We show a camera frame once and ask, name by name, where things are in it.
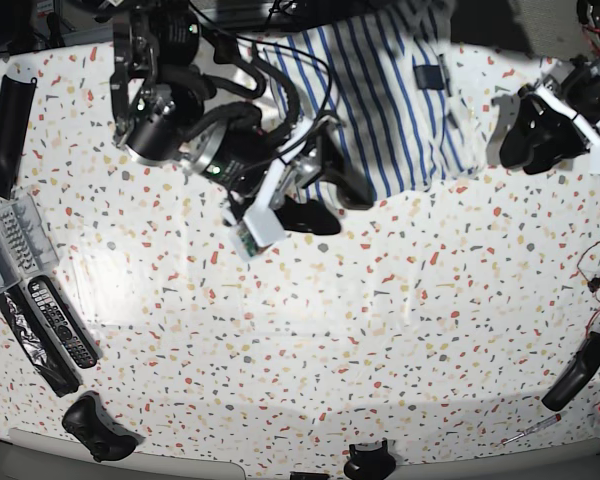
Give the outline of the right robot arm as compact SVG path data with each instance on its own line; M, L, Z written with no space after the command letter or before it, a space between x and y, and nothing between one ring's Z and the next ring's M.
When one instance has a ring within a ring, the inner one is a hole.
M451 1L393 1L277 40L241 37L189 1L105 1L117 146L226 193L225 224L266 246L336 235L347 209L487 163L453 80Z

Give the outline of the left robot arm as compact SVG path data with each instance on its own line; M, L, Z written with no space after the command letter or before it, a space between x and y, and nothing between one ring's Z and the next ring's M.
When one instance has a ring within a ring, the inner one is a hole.
M584 156L589 173L600 176L600 1L579 1L576 12L584 31L597 36L599 54L573 58L562 81L547 75L519 89L516 119L499 150L506 169L536 175Z

